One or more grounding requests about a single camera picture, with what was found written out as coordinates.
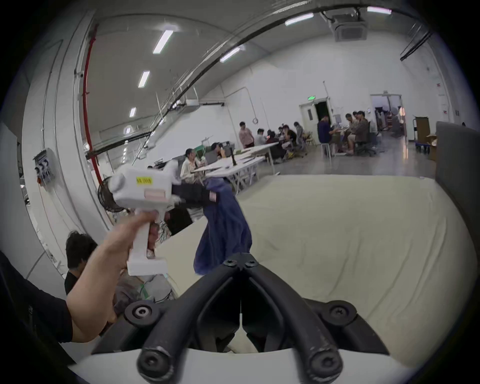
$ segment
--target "gray floor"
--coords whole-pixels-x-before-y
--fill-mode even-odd
[[[332,158],[330,166],[327,157],[322,158],[320,147],[310,146],[304,158],[294,158],[282,164],[275,164],[275,171],[282,175],[395,175],[425,176],[434,178],[435,162],[428,156],[415,151],[415,145],[405,145],[403,137],[395,139],[383,133],[380,149],[384,152],[376,156],[337,156]],[[259,167],[260,177],[271,174],[269,164]]]

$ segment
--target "hand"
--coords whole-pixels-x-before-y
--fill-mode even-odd
[[[105,254],[114,255],[115,263],[118,263],[120,268],[126,266],[128,260],[128,253],[132,247],[133,240],[143,224],[152,223],[150,226],[150,233],[148,234],[148,249],[155,248],[155,241],[158,237],[158,224],[154,221],[158,216],[157,211],[141,212],[138,215],[128,216],[121,220],[111,232],[105,237],[105,240],[99,245]]]

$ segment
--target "white wall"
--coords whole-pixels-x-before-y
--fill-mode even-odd
[[[25,185],[40,232],[53,256],[64,264],[70,231],[87,232],[101,242],[111,225],[97,201],[84,157],[77,97],[80,78],[73,75],[75,69],[81,69],[92,18],[93,12],[73,6],[40,39],[31,53],[37,57],[37,65],[24,109]],[[46,187],[38,185],[32,160],[44,149],[42,126],[55,175]]]
[[[145,164],[176,156],[209,132],[215,132],[216,140],[232,140],[234,130],[237,138],[242,120],[254,133],[260,127],[276,131],[282,123],[293,126],[301,121],[299,105],[309,96],[327,97],[323,81],[333,114],[340,114],[344,122],[346,113],[373,111],[370,95],[386,90],[402,95],[408,139],[414,138],[414,116],[428,116],[435,132],[438,120],[449,121],[453,115],[444,115],[446,96],[438,96],[437,84],[444,87],[443,78],[431,54],[415,53],[400,61],[405,44],[402,35],[369,31],[366,41],[336,43],[332,36],[322,36],[277,51],[223,81],[211,94],[226,98],[228,109],[203,107],[182,117],[149,152]],[[375,123],[373,113],[366,117]]]
[[[231,141],[238,147],[227,107],[202,106],[195,112],[183,114],[157,140],[155,148],[147,152],[146,158],[135,161],[135,166],[146,168],[161,158],[169,160],[184,155],[187,148],[201,145],[208,136],[212,136],[210,144]]]

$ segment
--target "white table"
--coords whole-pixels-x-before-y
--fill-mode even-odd
[[[272,158],[272,153],[270,152],[270,148],[273,147],[274,145],[277,145],[278,143],[270,143],[270,144],[263,144],[263,145],[258,145],[255,147],[247,148],[244,150],[243,153],[239,155],[234,155],[235,161],[237,163],[241,163],[242,160],[245,160],[249,157],[256,156],[256,155],[266,155],[268,154],[270,158],[270,164],[272,165],[272,172],[275,174],[275,167],[273,165],[273,158]],[[217,160],[215,163],[206,165],[204,167],[200,167],[195,169],[192,172],[209,172],[213,171],[214,169],[219,169],[219,168],[224,168],[232,165],[232,159],[231,157],[226,157],[222,158],[220,160]]]
[[[255,176],[258,180],[257,166],[262,161],[265,161],[265,157],[251,157],[244,159],[235,166],[231,165],[230,167],[214,170],[208,173],[206,177],[226,177],[234,186],[235,194],[238,194],[238,192],[240,192],[240,186],[245,189],[247,185],[252,185]]]

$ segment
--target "white shirt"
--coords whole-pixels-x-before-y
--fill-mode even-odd
[[[201,166],[202,163],[200,163],[197,158],[193,160],[193,163],[188,158],[186,158],[181,166],[180,179],[185,180],[185,182],[189,184],[195,183],[195,180],[199,178],[200,174],[192,173],[192,171],[200,168]]]

